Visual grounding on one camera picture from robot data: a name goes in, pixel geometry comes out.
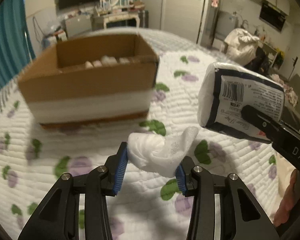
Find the crumpled white tissue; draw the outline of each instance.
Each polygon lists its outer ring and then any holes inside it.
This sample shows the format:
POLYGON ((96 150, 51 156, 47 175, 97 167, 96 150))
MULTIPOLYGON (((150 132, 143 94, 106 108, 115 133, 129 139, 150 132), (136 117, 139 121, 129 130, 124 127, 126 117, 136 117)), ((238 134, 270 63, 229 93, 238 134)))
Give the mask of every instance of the crumpled white tissue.
POLYGON ((188 127, 181 136, 173 138, 131 133, 128 138, 128 159, 141 170, 172 178, 198 132, 197 127, 188 127))

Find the barcode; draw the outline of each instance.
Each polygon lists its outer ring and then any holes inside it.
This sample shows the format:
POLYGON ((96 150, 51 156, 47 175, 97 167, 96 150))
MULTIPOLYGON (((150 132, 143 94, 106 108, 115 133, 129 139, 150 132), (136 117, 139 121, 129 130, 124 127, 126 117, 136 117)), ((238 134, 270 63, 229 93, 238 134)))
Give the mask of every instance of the barcode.
POLYGON ((226 81, 223 87, 223 97, 233 101, 242 102, 244 93, 244 84, 226 81))

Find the quilted bedspread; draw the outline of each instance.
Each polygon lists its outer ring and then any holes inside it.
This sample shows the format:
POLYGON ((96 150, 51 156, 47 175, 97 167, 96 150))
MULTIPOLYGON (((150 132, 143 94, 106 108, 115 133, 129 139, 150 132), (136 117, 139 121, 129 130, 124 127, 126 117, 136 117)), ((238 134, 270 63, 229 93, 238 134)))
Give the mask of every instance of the quilted bedspread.
MULTIPOLYGON (((206 68, 212 62, 227 59, 172 34, 154 30, 140 33, 160 55, 147 118, 160 125, 152 126, 152 132, 173 137, 188 126, 199 127, 197 95, 206 68)), ((38 203, 63 172, 74 176, 88 173, 115 154, 131 132, 149 132, 150 122, 143 120, 43 130, 13 80, 0 92, 0 102, 0 223, 12 239, 18 238, 38 203)), ((278 193, 275 151, 270 145, 201 128, 188 154, 211 173, 237 173, 270 215, 278 193)), ((107 197, 107 203, 114 240, 186 238, 192 199, 179 193, 175 179, 141 171, 129 163, 121 191, 116 197, 107 197)), ((81 195, 81 239, 83 217, 81 195)))

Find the stuffed plastic bag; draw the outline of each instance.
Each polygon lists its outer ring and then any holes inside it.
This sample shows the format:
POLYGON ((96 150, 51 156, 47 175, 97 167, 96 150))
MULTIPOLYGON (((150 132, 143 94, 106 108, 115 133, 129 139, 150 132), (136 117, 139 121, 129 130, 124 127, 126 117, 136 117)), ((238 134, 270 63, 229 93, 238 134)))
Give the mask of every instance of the stuffed plastic bag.
POLYGON ((234 29, 225 39, 225 43, 228 44, 226 55, 234 62, 245 66, 256 57, 259 40, 257 36, 244 29, 234 29))

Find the open cardboard box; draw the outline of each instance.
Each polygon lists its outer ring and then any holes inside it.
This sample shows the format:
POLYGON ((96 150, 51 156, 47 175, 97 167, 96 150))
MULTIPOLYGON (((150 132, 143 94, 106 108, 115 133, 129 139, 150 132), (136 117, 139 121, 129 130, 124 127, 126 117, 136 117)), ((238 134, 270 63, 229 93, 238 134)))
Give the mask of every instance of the open cardboard box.
POLYGON ((158 57, 137 34, 73 39, 46 49, 19 76, 19 89, 37 122, 59 127, 145 117, 158 57), (134 57, 126 64, 85 68, 86 61, 134 57))

